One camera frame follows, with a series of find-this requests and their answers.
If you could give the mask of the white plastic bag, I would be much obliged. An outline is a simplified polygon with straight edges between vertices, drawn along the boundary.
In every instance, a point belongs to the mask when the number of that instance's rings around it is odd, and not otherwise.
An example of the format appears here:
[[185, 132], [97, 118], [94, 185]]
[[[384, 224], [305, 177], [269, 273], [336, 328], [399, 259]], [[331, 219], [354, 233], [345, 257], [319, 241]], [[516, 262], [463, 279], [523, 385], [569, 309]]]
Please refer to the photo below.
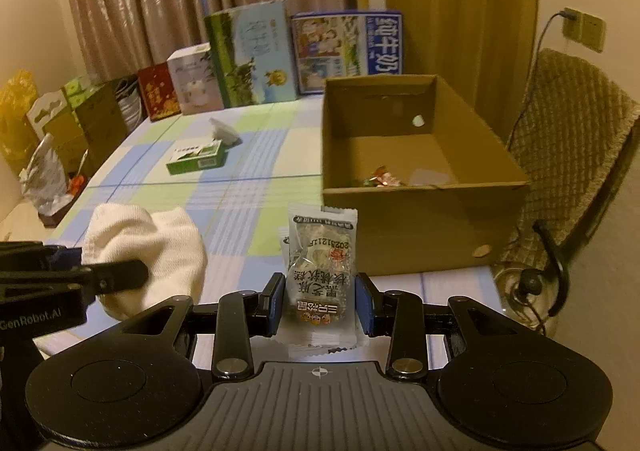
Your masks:
[[18, 180], [23, 196], [40, 215], [53, 216], [73, 200], [68, 193], [70, 179], [55, 151], [51, 134], [42, 138]]

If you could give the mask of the green candy wrapper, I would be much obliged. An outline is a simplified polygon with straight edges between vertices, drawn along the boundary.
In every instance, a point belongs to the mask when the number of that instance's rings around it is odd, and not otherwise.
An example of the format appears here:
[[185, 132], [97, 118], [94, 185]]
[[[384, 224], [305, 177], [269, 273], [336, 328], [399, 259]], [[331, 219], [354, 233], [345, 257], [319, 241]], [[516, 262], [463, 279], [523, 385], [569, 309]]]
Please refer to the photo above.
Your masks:
[[394, 176], [385, 165], [379, 166], [374, 172], [372, 172], [367, 178], [361, 180], [360, 184], [363, 187], [401, 187], [404, 183]]

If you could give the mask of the green medicine box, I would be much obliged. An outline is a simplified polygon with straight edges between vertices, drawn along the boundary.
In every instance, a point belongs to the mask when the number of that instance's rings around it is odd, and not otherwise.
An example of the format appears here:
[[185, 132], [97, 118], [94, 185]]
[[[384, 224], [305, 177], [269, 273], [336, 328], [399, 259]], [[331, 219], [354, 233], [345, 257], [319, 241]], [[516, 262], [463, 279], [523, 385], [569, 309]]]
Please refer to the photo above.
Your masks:
[[204, 171], [224, 165], [226, 156], [226, 146], [221, 140], [215, 139], [208, 144], [175, 148], [166, 167], [171, 175]]

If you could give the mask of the green white small box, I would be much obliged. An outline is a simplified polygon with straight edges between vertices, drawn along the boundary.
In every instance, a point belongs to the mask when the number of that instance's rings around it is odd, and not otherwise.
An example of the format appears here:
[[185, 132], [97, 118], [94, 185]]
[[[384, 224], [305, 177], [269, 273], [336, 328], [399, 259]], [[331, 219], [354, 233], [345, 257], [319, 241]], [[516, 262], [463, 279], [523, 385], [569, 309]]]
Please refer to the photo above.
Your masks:
[[67, 103], [75, 110], [96, 91], [96, 84], [89, 75], [80, 75], [65, 83], [62, 90]]

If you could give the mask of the white humidifier box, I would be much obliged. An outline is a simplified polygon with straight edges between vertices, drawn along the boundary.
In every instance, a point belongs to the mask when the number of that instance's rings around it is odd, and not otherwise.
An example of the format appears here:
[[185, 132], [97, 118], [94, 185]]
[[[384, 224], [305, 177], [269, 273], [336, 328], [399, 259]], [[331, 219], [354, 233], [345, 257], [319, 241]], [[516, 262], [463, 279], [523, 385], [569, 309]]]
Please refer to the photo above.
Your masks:
[[167, 67], [182, 114], [217, 111], [224, 107], [208, 43], [176, 50], [168, 57]]

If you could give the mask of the clear snack packet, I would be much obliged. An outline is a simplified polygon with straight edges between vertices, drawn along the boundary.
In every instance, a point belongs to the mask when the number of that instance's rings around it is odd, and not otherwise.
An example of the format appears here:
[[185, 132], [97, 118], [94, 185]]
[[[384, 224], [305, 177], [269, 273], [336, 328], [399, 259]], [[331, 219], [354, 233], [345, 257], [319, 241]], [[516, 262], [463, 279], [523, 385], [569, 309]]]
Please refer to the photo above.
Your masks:
[[282, 321], [277, 340], [295, 357], [357, 345], [355, 277], [358, 212], [292, 204]]

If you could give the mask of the white cutout cardboard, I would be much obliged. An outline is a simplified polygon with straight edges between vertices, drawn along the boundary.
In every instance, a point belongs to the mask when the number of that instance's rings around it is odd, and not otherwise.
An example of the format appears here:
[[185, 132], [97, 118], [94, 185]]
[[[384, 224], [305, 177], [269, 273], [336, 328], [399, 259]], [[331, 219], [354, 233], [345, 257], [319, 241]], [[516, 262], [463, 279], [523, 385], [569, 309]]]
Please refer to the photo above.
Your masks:
[[44, 126], [61, 113], [68, 111], [70, 111], [70, 106], [64, 92], [62, 89], [58, 89], [55, 92], [45, 93], [37, 98], [27, 111], [26, 116], [38, 139], [42, 140], [46, 136]]

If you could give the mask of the green milk carton box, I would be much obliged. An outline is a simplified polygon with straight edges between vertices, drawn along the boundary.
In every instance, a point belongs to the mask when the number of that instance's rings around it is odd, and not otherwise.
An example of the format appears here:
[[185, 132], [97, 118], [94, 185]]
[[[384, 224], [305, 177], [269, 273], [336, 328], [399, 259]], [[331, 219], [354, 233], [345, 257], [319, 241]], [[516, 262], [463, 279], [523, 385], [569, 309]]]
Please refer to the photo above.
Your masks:
[[210, 63], [226, 108], [297, 99], [295, 61], [282, 0], [204, 18]]

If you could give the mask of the crumpled white tissue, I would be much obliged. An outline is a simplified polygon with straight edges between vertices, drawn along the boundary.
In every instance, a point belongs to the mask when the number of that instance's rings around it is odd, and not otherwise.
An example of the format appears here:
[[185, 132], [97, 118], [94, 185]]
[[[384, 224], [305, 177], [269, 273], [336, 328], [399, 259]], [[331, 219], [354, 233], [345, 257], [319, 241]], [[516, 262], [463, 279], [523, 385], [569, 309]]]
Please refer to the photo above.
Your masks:
[[230, 125], [214, 118], [209, 119], [209, 124], [212, 126], [212, 138], [219, 141], [221, 145], [232, 148], [242, 142], [240, 134]]

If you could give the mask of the wall power socket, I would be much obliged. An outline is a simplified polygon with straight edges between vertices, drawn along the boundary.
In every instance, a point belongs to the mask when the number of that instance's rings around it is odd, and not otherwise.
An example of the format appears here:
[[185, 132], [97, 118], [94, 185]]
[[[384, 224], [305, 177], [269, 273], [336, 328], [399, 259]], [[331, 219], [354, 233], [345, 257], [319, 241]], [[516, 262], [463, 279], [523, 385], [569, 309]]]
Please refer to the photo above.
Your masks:
[[561, 11], [563, 18], [562, 34], [568, 40], [579, 43], [582, 40], [582, 17], [584, 14], [576, 9], [565, 7]]

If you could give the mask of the black headset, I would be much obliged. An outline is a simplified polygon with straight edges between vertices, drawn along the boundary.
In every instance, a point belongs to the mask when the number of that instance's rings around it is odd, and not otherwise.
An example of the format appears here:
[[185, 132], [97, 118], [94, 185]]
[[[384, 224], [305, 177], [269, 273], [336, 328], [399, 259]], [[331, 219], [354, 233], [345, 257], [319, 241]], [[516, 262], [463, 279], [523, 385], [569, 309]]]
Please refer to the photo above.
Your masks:
[[[544, 270], [534, 267], [526, 267], [518, 271], [518, 280], [509, 289], [506, 298], [511, 302], [514, 313], [530, 312], [535, 318], [533, 330], [541, 335], [546, 335], [547, 322], [559, 315], [564, 307], [568, 292], [570, 292], [570, 275], [568, 274], [567, 263], [559, 245], [557, 245], [543, 220], [536, 220], [533, 223], [533, 230], [547, 254], [548, 265]], [[544, 292], [545, 284], [556, 284], [556, 295], [552, 304], [545, 313], [540, 313], [535, 305], [536, 298], [540, 298]]]

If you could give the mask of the yellow plastic bag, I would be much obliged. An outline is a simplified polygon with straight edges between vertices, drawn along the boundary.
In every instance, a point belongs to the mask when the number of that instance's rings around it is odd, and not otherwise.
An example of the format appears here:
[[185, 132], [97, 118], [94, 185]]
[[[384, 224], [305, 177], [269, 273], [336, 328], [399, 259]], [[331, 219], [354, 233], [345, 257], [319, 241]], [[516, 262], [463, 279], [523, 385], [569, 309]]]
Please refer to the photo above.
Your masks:
[[28, 165], [39, 144], [27, 117], [38, 97], [34, 75], [26, 70], [18, 70], [1, 87], [1, 154], [16, 176]]

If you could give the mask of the brown cardboard box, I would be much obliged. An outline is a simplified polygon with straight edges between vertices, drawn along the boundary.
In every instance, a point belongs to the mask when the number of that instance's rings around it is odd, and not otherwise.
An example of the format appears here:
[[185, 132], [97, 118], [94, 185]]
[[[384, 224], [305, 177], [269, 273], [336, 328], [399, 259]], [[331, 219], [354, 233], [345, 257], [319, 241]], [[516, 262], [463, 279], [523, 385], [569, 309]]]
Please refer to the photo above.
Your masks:
[[[528, 178], [441, 76], [331, 78], [321, 130], [323, 203], [357, 210], [358, 270], [403, 275], [498, 260]], [[404, 185], [360, 184], [383, 165]]]

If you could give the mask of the red gift box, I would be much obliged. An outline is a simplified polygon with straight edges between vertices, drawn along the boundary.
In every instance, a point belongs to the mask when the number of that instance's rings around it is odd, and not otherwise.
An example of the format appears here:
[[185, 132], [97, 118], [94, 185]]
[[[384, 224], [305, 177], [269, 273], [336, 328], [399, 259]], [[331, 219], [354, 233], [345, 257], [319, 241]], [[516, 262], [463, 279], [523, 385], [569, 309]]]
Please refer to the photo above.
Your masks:
[[181, 112], [167, 62], [137, 72], [142, 100], [151, 122]]

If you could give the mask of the white towel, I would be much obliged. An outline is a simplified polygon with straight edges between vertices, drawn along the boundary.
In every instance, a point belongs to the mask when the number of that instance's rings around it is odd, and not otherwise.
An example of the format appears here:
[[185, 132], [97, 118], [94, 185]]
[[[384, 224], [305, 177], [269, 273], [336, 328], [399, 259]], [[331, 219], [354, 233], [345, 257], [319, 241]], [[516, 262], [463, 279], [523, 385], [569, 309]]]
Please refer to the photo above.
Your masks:
[[165, 299], [202, 296], [207, 254], [198, 227], [183, 208], [150, 213], [139, 205], [104, 203], [93, 211], [82, 245], [83, 263], [141, 260], [149, 280], [141, 289], [100, 296], [107, 315], [124, 321]]

